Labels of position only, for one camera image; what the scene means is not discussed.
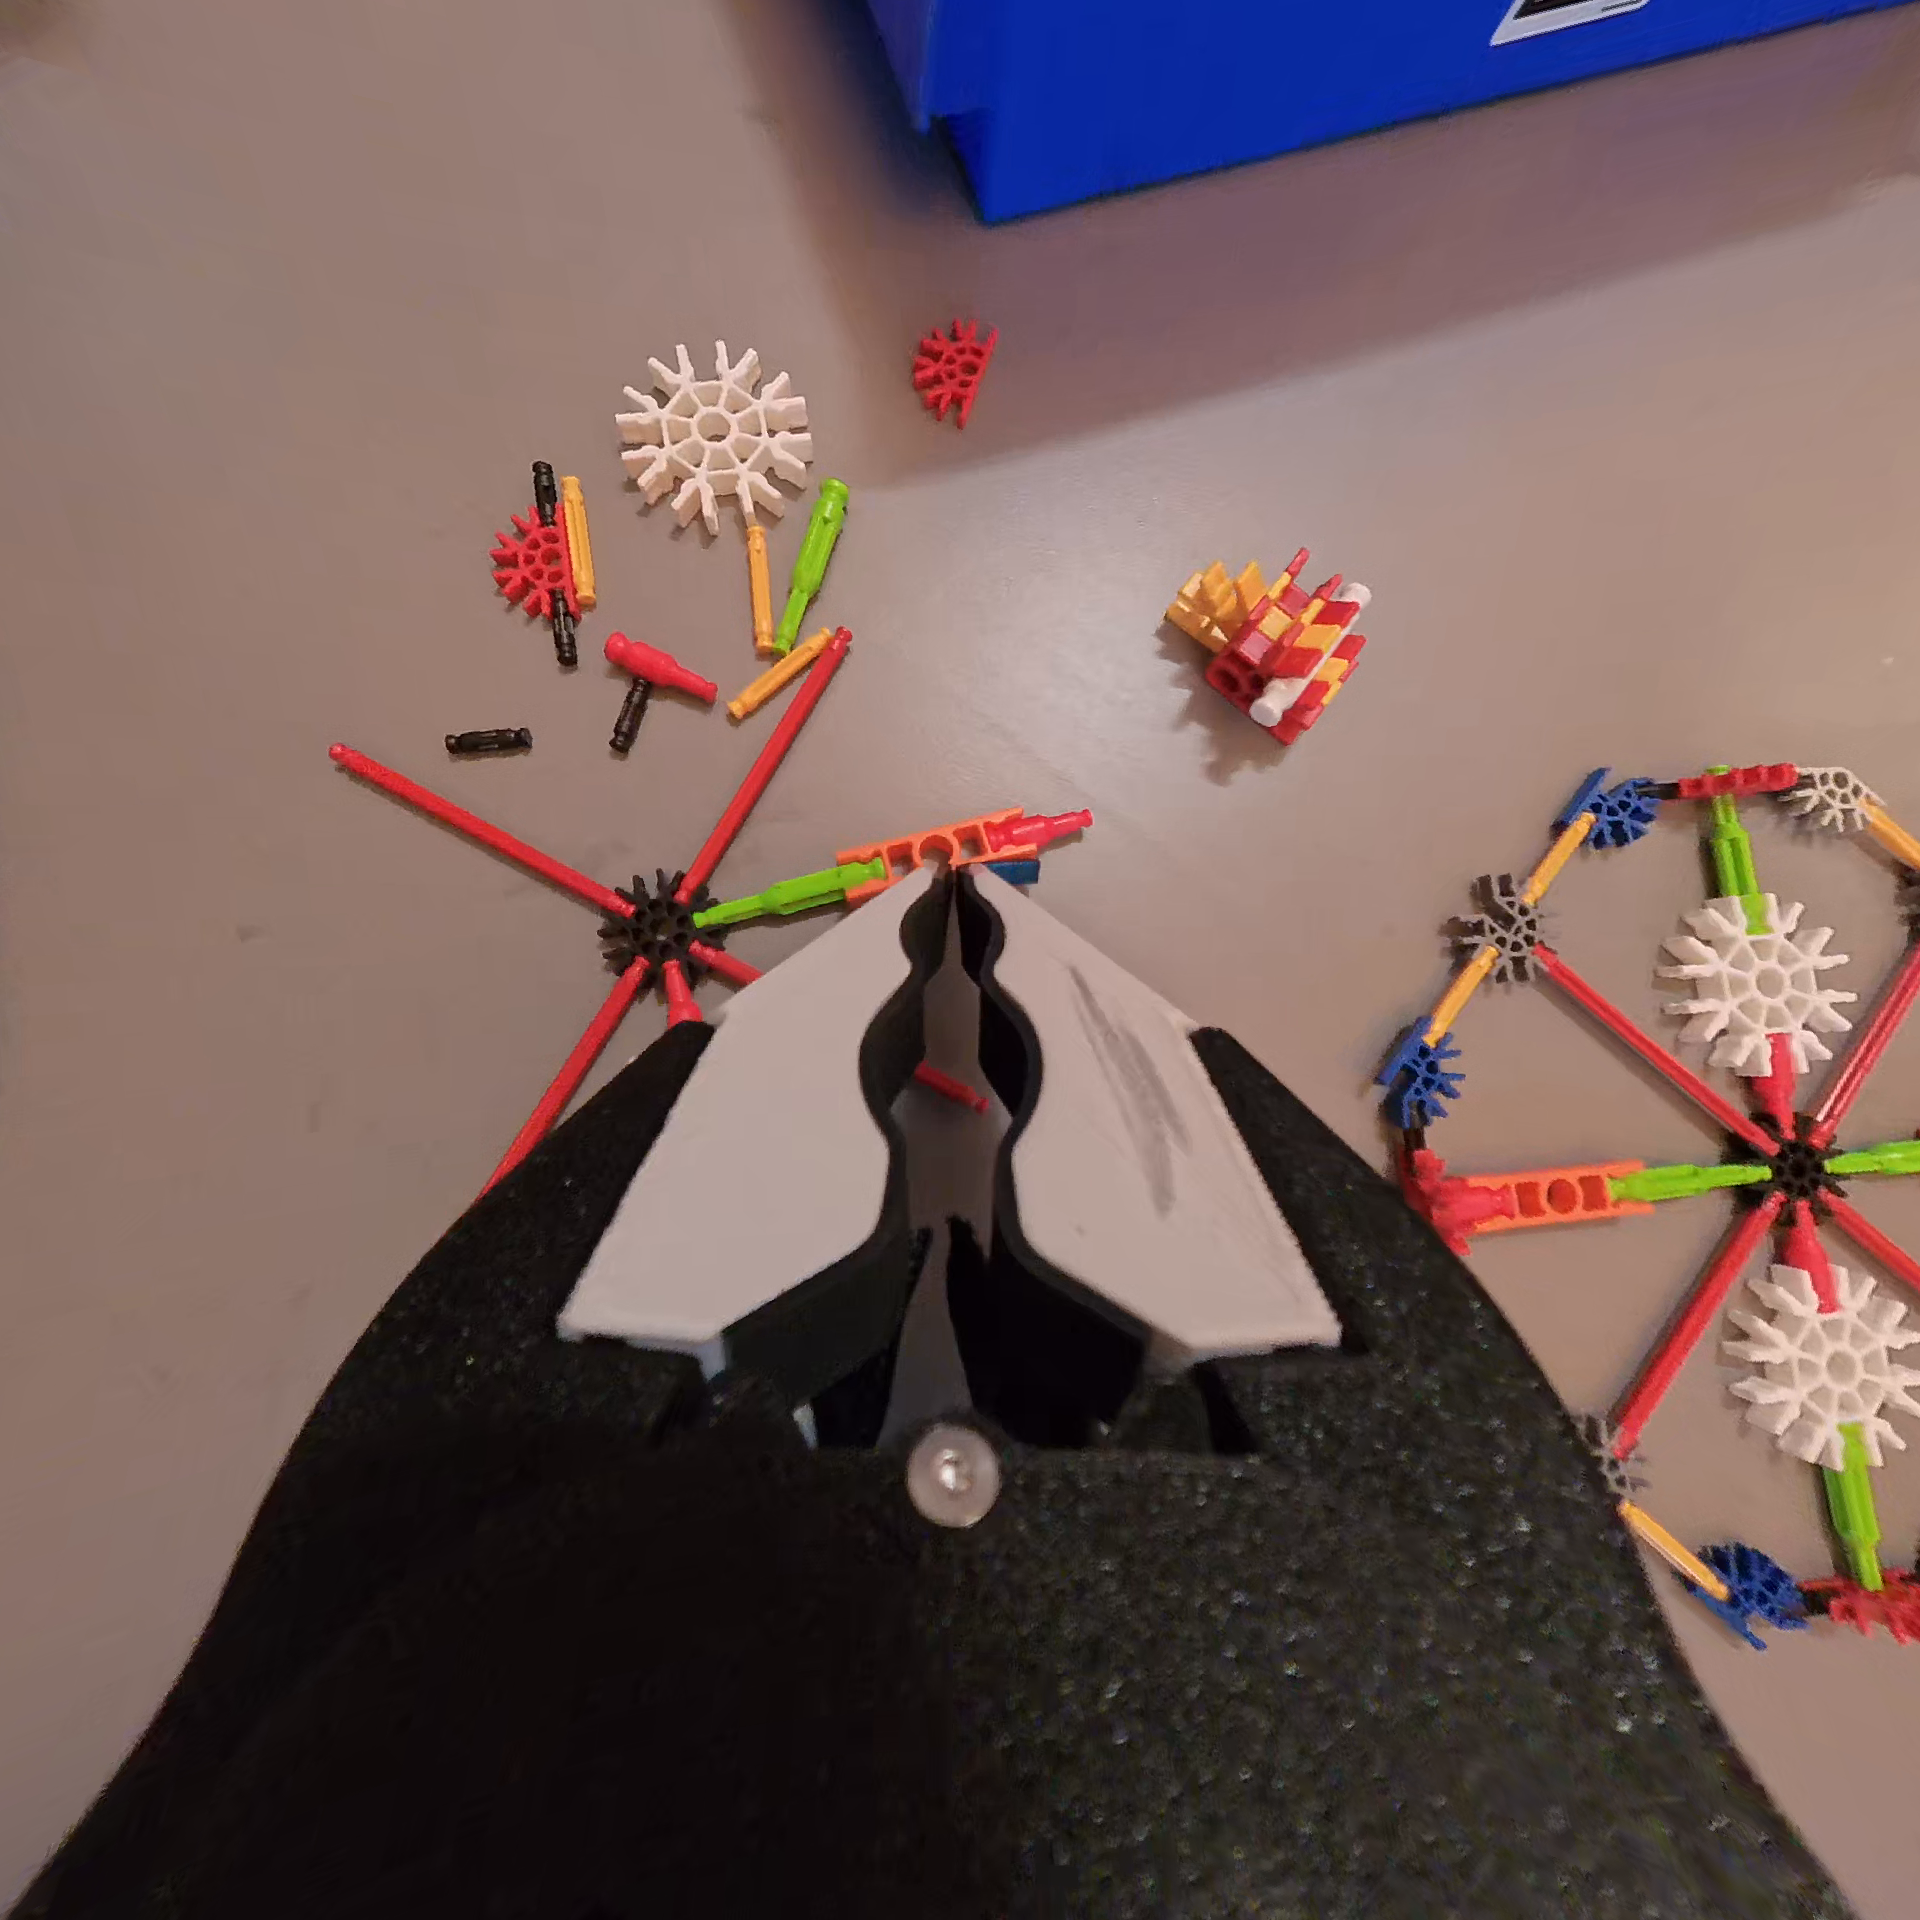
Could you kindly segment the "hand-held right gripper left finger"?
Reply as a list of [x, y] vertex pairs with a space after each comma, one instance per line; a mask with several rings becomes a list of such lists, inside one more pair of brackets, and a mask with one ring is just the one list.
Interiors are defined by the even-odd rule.
[[893, 1110], [926, 1062], [940, 938], [950, 871], [926, 866], [729, 1001], [557, 1315], [567, 1340], [765, 1376], [826, 1444], [873, 1444], [919, 1283]]

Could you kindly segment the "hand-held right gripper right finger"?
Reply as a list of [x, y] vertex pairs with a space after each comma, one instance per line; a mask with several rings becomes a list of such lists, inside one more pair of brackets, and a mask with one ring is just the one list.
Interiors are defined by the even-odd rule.
[[1220, 1366], [1339, 1356], [1198, 1023], [1015, 879], [954, 879], [975, 1064], [1005, 1110], [983, 1243], [954, 1243], [973, 1409], [1015, 1444], [1244, 1455]]

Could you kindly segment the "red spoked toy assembly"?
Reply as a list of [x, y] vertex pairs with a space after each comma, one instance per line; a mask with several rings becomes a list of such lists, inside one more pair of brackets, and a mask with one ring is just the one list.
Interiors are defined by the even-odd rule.
[[1066, 817], [1033, 817], [1033, 808], [983, 808], [940, 831], [904, 831], [904, 840], [873, 840], [841, 849], [815, 871], [784, 871], [754, 896], [711, 896], [717, 863], [731, 849], [731, 840], [747, 831], [765, 785], [782, 780], [784, 747], [803, 740], [803, 729], [815, 718], [826, 686], [841, 679], [841, 665], [855, 656], [855, 629], [831, 638], [831, 652], [795, 679], [795, 706], [782, 712], [774, 740], [754, 747], [747, 780], [731, 785], [731, 797], [717, 808], [711, 840], [694, 843], [694, 863], [685, 871], [635, 871], [635, 879], [590, 879], [569, 863], [480, 825], [475, 808], [403, 780], [390, 762], [334, 740], [334, 767], [379, 785], [385, 797], [430, 817], [436, 831], [541, 871], [551, 890], [576, 896], [604, 910], [604, 957], [614, 974], [608, 1001], [590, 1007], [582, 1037], [567, 1052], [557, 1079], [541, 1088], [541, 1103], [526, 1110], [526, 1130], [508, 1132], [508, 1150], [494, 1154], [487, 1184], [506, 1184], [569, 1110], [569, 1099], [582, 1088], [582, 1064], [608, 1052], [608, 1037], [623, 1031], [623, 1016], [635, 1007], [635, 993], [668, 1001], [668, 1023], [703, 1023], [694, 1007], [694, 979], [729, 979], [729, 989], [754, 989], [754, 961], [744, 961], [729, 952], [729, 926], [754, 926], [754, 917], [803, 917], [803, 910], [831, 910], [831, 901], [871, 901], [881, 890], [898, 890], [919, 866], [997, 866], [1033, 879], [1041, 863], [1066, 840], [1084, 840], [1096, 817], [1066, 808]]

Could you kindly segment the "short red toy rod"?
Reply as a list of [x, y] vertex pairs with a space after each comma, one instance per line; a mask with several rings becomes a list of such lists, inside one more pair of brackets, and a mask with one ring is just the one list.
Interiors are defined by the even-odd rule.
[[656, 686], [685, 686], [694, 706], [717, 706], [717, 679], [703, 679], [694, 665], [685, 665], [678, 652], [645, 648], [645, 638], [623, 638], [608, 629], [608, 665], [623, 665], [628, 679], [656, 679]]

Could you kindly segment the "blue plastic bin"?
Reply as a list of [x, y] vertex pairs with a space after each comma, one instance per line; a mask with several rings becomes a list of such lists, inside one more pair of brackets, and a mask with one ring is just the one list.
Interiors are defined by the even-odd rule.
[[1505, 0], [871, 0], [871, 22], [975, 222], [1020, 222], [1876, 5], [1653, 0], [1528, 42], [1490, 42]]

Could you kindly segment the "red yellow connector stack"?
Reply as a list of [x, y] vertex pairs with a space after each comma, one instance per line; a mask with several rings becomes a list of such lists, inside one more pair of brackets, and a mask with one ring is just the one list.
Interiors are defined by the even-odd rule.
[[1339, 568], [1302, 583], [1312, 545], [1279, 568], [1195, 568], [1166, 622], [1208, 652], [1198, 679], [1244, 712], [1269, 740], [1297, 747], [1352, 686], [1362, 652], [1370, 583]]

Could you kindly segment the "green toy rod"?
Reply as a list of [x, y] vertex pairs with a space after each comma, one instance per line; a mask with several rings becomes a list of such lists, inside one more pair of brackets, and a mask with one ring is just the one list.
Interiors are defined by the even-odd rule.
[[795, 556], [795, 583], [784, 583], [784, 606], [782, 606], [782, 652], [795, 652], [803, 613], [826, 596], [831, 545], [846, 530], [846, 502], [855, 502], [855, 486], [841, 472], [826, 472], [803, 556]]

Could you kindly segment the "colourful toy wheel model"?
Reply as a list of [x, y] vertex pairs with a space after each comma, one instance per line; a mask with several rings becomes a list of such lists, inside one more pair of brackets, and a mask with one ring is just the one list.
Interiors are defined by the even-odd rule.
[[[1830, 926], [1760, 871], [1739, 797], [1782, 797], [1805, 831], [1871, 840], [1903, 890], [1903, 957], [1851, 1023], [1851, 993], [1830, 989], [1845, 957]], [[1705, 901], [1661, 938], [1653, 979], [1665, 989], [1661, 1042], [1548, 938], [1548, 879], [1579, 849], [1636, 843], [1665, 808], [1697, 808]], [[1455, 1168], [1434, 1130], [1460, 1099], [1460, 1016], [1479, 989], [1548, 989], [1594, 1031], [1610, 1031], [1644, 1076], [1661, 1076], [1697, 1116], [1717, 1130], [1717, 1165], [1535, 1165], [1535, 1168]], [[1851, 1184], [1914, 1180], [1914, 1132], [1845, 1150], [1842, 1130], [1858, 1103], [1884, 1052], [1914, 1031], [1920, 952], [1914, 952], [1914, 831], [1884, 790], [1842, 762], [1712, 762], [1688, 780], [1587, 767], [1548, 825], [1528, 871], [1477, 871], [1477, 910], [1455, 917], [1448, 993], [1384, 1042], [1381, 1103], [1394, 1138], [1402, 1199], [1465, 1249], [1477, 1237], [1618, 1225], [1665, 1199], [1725, 1190], [1736, 1225], [1697, 1266], [1688, 1294], [1629, 1373], [1610, 1415], [1587, 1415], [1587, 1444], [1618, 1486], [1618, 1518], [1739, 1641], [1845, 1622], [1858, 1641], [1914, 1643], [1920, 1586], [1884, 1557], [1876, 1472], [1914, 1426], [1914, 1249], [1884, 1237]], [[1636, 1502], [1636, 1439], [1697, 1340], [1717, 1335], [1736, 1366], [1725, 1395], [1739, 1426], [1784, 1463], [1818, 1465], [1842, 1571], [1805, 1578], [1753, 1545], [1680, 1550]]]

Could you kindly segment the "red round toy connector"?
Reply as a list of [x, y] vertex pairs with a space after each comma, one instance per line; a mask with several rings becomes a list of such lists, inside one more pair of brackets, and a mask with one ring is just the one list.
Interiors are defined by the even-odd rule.
[[487, 545], [487, 576], [520, 613], [576, 613], [576, 568], [567, 515], [520, 511]]

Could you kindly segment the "long black toy rod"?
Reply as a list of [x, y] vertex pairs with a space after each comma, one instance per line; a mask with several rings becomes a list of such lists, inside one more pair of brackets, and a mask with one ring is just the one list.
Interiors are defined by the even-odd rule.
[[557, 656], [576, 665], [569, 530], [567, 530], [567, 482], [551, 459], [533, 459], [533, 511], [541, 511], [551, 556], [567, 561], [567, 576], [551, 583], [551, 638], [557, 638]]

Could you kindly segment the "large white snowflake connector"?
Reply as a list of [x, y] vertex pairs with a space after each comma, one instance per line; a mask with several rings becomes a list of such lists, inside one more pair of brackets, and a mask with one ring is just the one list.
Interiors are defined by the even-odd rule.
[[765, 373], [754, 350], [711, 350], [711, 373], [678, 350], [656, 358], [656, 385], [623, 385], [614, 459], [645, 502], [668, 502], [685, 524], [717, 530], [717, 502], [744, 524], [782, 515], [811, 486], [811, 397], [784, 373]]

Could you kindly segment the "red half-round toy connector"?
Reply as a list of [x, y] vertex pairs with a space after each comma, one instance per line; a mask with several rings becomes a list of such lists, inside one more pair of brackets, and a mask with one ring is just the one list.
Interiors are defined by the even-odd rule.
[[937, 419], [973, 419], [975, 374], [997, 373], [1000, 323], [950, 320], [914, 350], [914, 395]]

